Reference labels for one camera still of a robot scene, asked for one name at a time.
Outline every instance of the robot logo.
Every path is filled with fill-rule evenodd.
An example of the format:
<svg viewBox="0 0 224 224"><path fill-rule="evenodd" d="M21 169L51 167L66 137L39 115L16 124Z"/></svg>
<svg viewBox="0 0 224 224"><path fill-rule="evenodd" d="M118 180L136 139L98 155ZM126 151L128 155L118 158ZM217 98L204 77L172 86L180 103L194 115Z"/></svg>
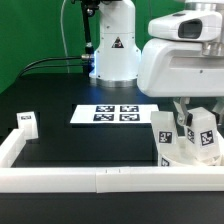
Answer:
<svg viewBox="0 0 224 224"><path fill-rule="evenodd" d="M213 132L206 131L201 133L201 144L202 146L211 145L214 143Z"/></svg>
<svg viewBox="0 0 224 224"><path fill-rule="evenodd" d="M172 144L172 137L173 137L172 132L160 131L159 143Z"/></svg>
<svg viewBox="0 0 224 224"><path fill-rule="evenodd" d="M120 37L117 37L117 39L115 40L112 48L124 48L122 42L121 42L121 39Z"/></svg>

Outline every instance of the metal bracket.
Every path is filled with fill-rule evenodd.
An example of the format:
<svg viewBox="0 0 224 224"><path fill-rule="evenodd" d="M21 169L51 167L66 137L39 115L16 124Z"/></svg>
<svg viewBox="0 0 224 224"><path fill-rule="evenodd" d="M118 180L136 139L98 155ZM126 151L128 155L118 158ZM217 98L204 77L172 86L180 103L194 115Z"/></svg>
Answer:
<svg viewBox="0 0 224 224"><path fill-rule="evenodd" d="M186 104L190 103L190 97L175 97L173 102L178 112L177 123L181 126L191 126L193 115L186 107Z"/></svg>

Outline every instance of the warning label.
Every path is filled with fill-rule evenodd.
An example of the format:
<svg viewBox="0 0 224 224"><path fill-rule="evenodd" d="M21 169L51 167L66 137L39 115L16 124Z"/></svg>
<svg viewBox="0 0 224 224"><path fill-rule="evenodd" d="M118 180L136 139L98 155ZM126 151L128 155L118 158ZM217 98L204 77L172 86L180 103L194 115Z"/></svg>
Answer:
<svg viewBox="0 0 224 224"><path fill-rule="evenodd" d="M120 37L117 37L117 39L115 40L112 48L124 48L122 42L121 42L121 39Z"/></svg>

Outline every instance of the black and white pattern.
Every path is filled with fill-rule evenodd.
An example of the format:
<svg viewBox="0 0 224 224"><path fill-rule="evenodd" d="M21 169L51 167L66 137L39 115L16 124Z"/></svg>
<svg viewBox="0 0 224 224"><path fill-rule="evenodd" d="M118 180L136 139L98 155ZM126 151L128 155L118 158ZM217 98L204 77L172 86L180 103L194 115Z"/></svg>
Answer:
<svg viewBox="0 0 224 224"><path fill-rule="evenodd" d="M139 114L120 114L120 121L140 121Z"/></svg>
<svg viewBox="0 0 224 224"><path fill-rule="evenodd" d="M159 143L172 144L173 133L160 131L159 132Z"/></svg>
<svg viewBox="0 0 224 224"><path fill-rule="evenodd" d="M206 131L201 133L201 145L207 146L214 143L214 137L212 131Z"/></svg>
<svg viewBox="0 0 224 224"><path fill-rule="evenodd" d="M164 158L162 158L161 166L170 166L170 163L169 163L169 161L167 161Z"/></svg>
<svg viewBox="0 0 224 224"><path fill-rule="evenodd" d="M22 116L21 117L21 120L30 120L31 119L31 116Z"/></svg>
<svg viewBox="0 0 224 224"><path fill-rule="evenodd" d="M115 106L97 106L96 112L104 113L104 112L114 112Z"/></svg>
<svg viewBox="0 0 224 224"><path fill-rule="evenodd" d="M114 114L95 114L93 121L114 121Z"/></svg>
<svg viewBox="0 0 224 224"><path fill-rule="evenodd" d="M195 143L195 135L194 135L194 132L191 129L189 129L189 128L187 129L187 138L193 144Z"/></svg>
<svg viewBox="0 0 224 224"><path fill-rule="evenodd" d="M120 112L139 112L139 107L138 106L121 106L120 107Z"/></svg>

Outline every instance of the white block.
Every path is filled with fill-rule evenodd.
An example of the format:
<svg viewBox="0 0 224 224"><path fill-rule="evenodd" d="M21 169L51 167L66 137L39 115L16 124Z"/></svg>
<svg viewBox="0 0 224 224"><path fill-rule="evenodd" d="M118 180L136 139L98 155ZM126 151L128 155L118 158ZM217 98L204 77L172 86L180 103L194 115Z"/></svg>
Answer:
<svg viewBox="0 0 224 224"><path fill-rule="evenodd" d="M0 146L0 168L11 167L25 146L23 129L14 129Z"/></svg>
<svg viewBox="0 0 224 224"><path fill-rule="evenodd" d="M220 156L215 116L202 107L189 113L193 121L191 127L185 127L186 149L199 161Z"/></svg>
<svg viewBox="0 0 224 224"><path fill-rule="evenodd" d="M38 138L37 121L34 112L17 114L19 129L24 129L25 140Z"/></svg>
<svg viewBox="0 0 224 224"><path fill-rule="evenodd" d="M179 142L172 112L152 111L151 122L158 153L179 155Z"/></svg>

